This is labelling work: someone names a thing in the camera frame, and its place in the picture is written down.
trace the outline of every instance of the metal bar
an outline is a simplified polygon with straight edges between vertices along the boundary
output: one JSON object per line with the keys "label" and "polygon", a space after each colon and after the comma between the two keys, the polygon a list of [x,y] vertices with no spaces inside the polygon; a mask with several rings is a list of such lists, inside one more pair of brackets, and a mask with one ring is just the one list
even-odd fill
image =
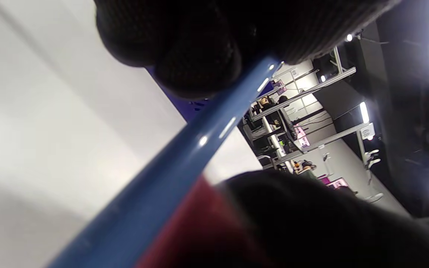
{"label": "metal bar", "polygon": [[342,70],[342,63],[340,62],[339,49],[337,48],[337,46],[334,48],[334,56],[335,56],[335,61],[337,63],[337,70],[339,70],[339,74],[341,74],[343,73],[343,70]]}
{"label": "metal bar", "polygon": [[261,159],[263,159],[263,158],[267,158],[267,159],[269,159],[269,161],[271,162],[271,164],[274,166],[274,160],[273,160],[270,156],[258,156],[258,157],[257,157],[257,159],[258,159],[258,160],[261,160]]}
{"label": "metal bar", "polygon": [[[354,133],[356,131],[359,131],[360,129],[362,129],[362,128],[366,127],[366,126],[368,126],[368,123],[366,123],[366,124],[360,124],[360,125],[357,125],[356,127],[352,127],[352,128],[347,129],[345,131],[337,133],[337,134],[335,134],[333,136],[330,136],[327,139],[323,139],[322,141],[319,141],[319,142],[317,142],[315,144],[312,144],[311,146],[308,146],[308,147],[304,148],[304,153],[308,153],[309,151],[313,151],[313,150],[317,149],[321,145],[329,144],[331,142],[334,142],[334,141],[336,141],[336,140],[338,140],[338,139],[340,139],[340,138],[342,138],[344,136],[347,136],[347,135],[352,134],[352,133]],[[288,154],[288,155],[286,155],[284,157],[279,158],[277,161],[274,162],[274,165],[277,165],[277,164],[285,162],[285,161],[296,159],[297,157],[299,157],[301,155],[303,155],[302,152],[295,151],[295,152],[290,153],[290,154]]]}
{"label": "metal bar", "polygon": [[357,140],[359,141],[359,147],[360,147],[360,156],[362,157],[362,163],[363,166],[366,166],[366,159],[365,159],[365,147],[363,146],[363,139],[362,134],[360,130],[357,131]]}
{"label": "metal bar", "polygon": [[320,114],[321,112],[324,112],[325,111],[325,109],[324,108],[320,108],[319,110],[317,110],[317,111],[314,111],[314,112],[311,112],[310,114],[308,114],[308,115],[306,115],[305,117],[301,117],[301,118],[299,118],[299,119],[296,119],[296,120],[294,120],[294,121],[292,121],[292,124],[294,125],[294,127],[297,125],[297,124],[299,124],[300,122],[302,122],[302,121],[305,121],[305,120],[308,120],[309,118],[311,118],[311,117],[315,117],[317,114]]}
{"label": "metal bar", "polygon": [[285,107],[285,106],[287,106],[287,105],[295,102],[296,100],[309,95],[310,93],[317,92],[317,91],[321,90],[322,88],[324,88],[326,86],[332,85],[333,83],[338,82],[338,81],[346,78],[347,76],[354,74],[355,72],[356,72],[356,68],[352,67],[352,68],[348,69],[347,71],[345,71],[345,72],[343,72],[341,74],[338,74],[338,75],[336,75],[336,76],[328,79],[327,81],[325,81],[323,83],[320,83],[320,84],[318,84],[318,85],[310,88],[309,90],[306,90],[305,92],[300,93],[299,95],[297,95],[297,96],[295,96],[293,98],[290,98],[289,100],[287,100],[287,101],[285,101],[283,103],[275,105],[275,106],[273,106],[273,107],[265,110],[264,112],[261,112],[260,114],[257,114],[255,116],[253,116],[252,120],[255,121],[255,120],[258,120],[258,119],[260,119],[262,117],[265,117],[266,115],[271,114],[271,113],[273,113],[273,112],[281,109],[282,107]]}
{"label": "metal bar", "polygon": [[[299,91],[299,87],[298,87],[298,84],[296,83],[296,80],[294,80],[294,85],[296,86],[296,90],[298,90],[298,94],[300,93],[300,91]],[[308,112],[307,112],[307,109],[305,108],[305,103],[304,103],[304,99],[303,98],[301,98],[301,102],[302,102],[302,108],[304,109],[304,111],[305,111],[305,115],[307,115],[308,114]]]}
{"label": "metal bar", "polygon": [[[299,79],[301,79],[301,78],[305,78],[305,76],[308,76],[308,75],[310,75],[311,73],[317,73],[318,71],[319,71],[319,69],[317,69],[317,70],[312,69],[312,70],[308,71],[307,73],[304,73],[303,75],[299,76],[298,78],[295,78],[295,79],[293,78],[293,80],[292,80],[292,81],[290,81],[289,83],[285,84],[284,86],[287,86],[287,85],[289,85],[289,84],[291,84],[291,83],[294,83],[295,81],[297,81],[297,80],[299,80]],[[262,99],[262,98],[264,98],[264,97],[266,97],[266,96],[268,96],[268,95],[273,94],[274,92],[278,91],[278,90],[279,90],[279,88],[281,88],[281,87],[276,87],[276,88],[274,88],[273,90],[269,91],[268,93],[265,93],[265,94],[263,94],[263,95],[261,95],[261,96],[257,97],[257,98],[256,98],[256,101],[258,101],[258,100],[260,100],[260,99]]]}
{"label": "metal bar", "polygon": [[233,86],[219,93],[49,268],[132,268],[278,65],[276,57],[265,56]]}
{"label": "metal bar", "polygon": [[252,113],[252,108],[251,108],[251,106],[250,106],[250,105],[249,105],[248,112],[249,112],[249,117],[250,117],[251,121],[253,121],[253,122],[254,122],[254,120],[252,119],[252,118],[254,117],[254,114]]}
{"label": "metal bar", "polygon": [[[309,107],[309,106],[311,106],[311,105],[314,105],[315,103],[317,103],[317,102],[312,102],[311,104],[309,104],[309,105],[306,105],[305,106],[305,108],[307,108],[307,107]],[[300,110],[303,110],[304,108],[299,108],[299,110],[296,110],[295,112],[299,112]],[[291,112],[293,109],[287,109],[286,110],[286,112]]]}
{"label": "metal bar", "polygon": [[[271,126],[267,122],[266,117],[263,117],[263,125],[264,125],[264,128],[266,129],[266,131],[268,133],[273,132],[273,130],[271,129]],[[276,150],[277,157],[281,158],[283,156],[286,156],[286,153],[281,148],[281,144],[279,144],[279,141],[277,140],[276,135],[272,135],[269,138],[271,139],[271,142],[273,143],[274,147],[276,147],[276,149],[277,149]],[[289,161],[285,161],[284,164],[286,165],[286,167],[289,170],[289,172],[291,172],[291,173],[294,172],[294,169],[292,168],[292,165],[291,165],[291,163]]]}
{"label": "metal bar", "polygon": [[[330,63],[332,63],[336,67],[338,66],[337,63],[334,63],[332,60],[330,60]],[[342,71],[347,71],[347,69],[342,66]]]}

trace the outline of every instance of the gloved finger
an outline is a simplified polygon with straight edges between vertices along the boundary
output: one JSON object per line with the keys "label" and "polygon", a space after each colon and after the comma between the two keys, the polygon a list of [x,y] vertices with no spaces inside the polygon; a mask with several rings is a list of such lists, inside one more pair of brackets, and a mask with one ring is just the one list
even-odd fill
{"label": "gloved finger", "polygon": [[150,66],[170,47],[176,21],[168,0],[95,0],[107,50],[128,66]]}
{"label": "gloved finger", "polygon": [[[310,0],[282,1],[276,10],[276,32],[281,34],[272,49],[280,59],[294,65],[323,56],[344,38],[366,26],[400,0]],[[258,17],[260,32],[272,28],[265,17]]]}
{"label": "gloved finger", "polygon": [[177,39],[157,62],[155,76],[177,96],[206,98],[238,78],[241,61],[226,17],[214,0],[201,1],[184,15]]}

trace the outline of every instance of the white wall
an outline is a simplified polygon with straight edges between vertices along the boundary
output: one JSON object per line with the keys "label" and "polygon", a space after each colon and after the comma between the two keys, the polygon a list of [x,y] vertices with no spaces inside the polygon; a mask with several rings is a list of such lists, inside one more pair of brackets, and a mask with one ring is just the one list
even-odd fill
{"label": "white wall", "polygon": [[[44,266],[185,125],[148,72],[107,53],[93,10],[0,0],[0,268]],[[204,174],[260,168],[235,129]]]}
{"label": "white wall", "polygon": [[[308,60],[296,66],[284,65],[274,75],[283,73],[289,70],[290,68],[295,68],[294,70],[296,71],[296,75],[294,76],[294,78],[297,78],[303,75],[304,73],[308,73],[308,71],[312,70],[314,67],[312,66],[312,61]],[[277,79],[282,80],[284,83],[289,83],[290,81],[293,80],[293,76],[290,73],[285,73],[279,76]],[[317,76],[315,75],[315,73],[311,73],[297,80],[296,84],[299,89],[308,90],[318,85]],[[282,95],[287,96],[288,98],[295,97],[296,95],[299,94],[299,90],[296,89],[296,85],[294,83],[291,83],[290,85],[286,86],[286,88],[288,88],[288,90],[284,92]],[[322,109],[322,105],[320,104],[320,102],[317,101],[317,99],[312,94],[309,94],[306,97],[303,97],[302,99],[293,102],[291,105],[285,108],[291,120],[296,120],[298,118],[305,117],[306,115],[309,115],[312,112],[315,112],[319,109]],[[332,119],[328,119],[328,117],[330,117],[328,114],[322,113],[308,120],[300,122],[299,124],[300,125],[308,124],[305,127],[308,129],[305,129],[305,132],[310,133],[316,129],[319,129],[321,127],[327,126],[330,123],[332,123]],[[309,135],[308,140],[311,144],[313,144],[329,136],[332,136],[333,134],[335,134],[335,128],[333,127],[333,125],[331,125],[331,126],[325,127],[323,131],[317,131]]]}

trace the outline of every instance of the dark ceiling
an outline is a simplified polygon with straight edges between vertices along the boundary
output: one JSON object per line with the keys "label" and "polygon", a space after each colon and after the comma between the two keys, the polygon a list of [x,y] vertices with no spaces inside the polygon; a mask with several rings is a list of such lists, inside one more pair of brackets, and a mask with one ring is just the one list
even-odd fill
{"label": "dark ceiling", "polygon": [[[345,81],[365,97],[375,124],[375,139],[364,142],[366,150],[380,149],[382,162],[372,171],[413,216],[428,217],[429,0],[403,1],[360,35],[339,52],[342,66],[356,66]],[[335,66],[325,67],[329,60],[324,56],[314,66],[335,72]],[[334,124],[340,132],[360,121],[352,110]],[[344,140],[360,155],[355,135]]]}

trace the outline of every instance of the blue tube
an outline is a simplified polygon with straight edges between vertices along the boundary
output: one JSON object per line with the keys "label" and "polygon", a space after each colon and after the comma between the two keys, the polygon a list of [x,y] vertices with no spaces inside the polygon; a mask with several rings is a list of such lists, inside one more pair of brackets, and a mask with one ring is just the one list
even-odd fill
{"label": "blue tube", "polygon": [[219,93],[49,267],[132,268],[278,66],[265,56]]}

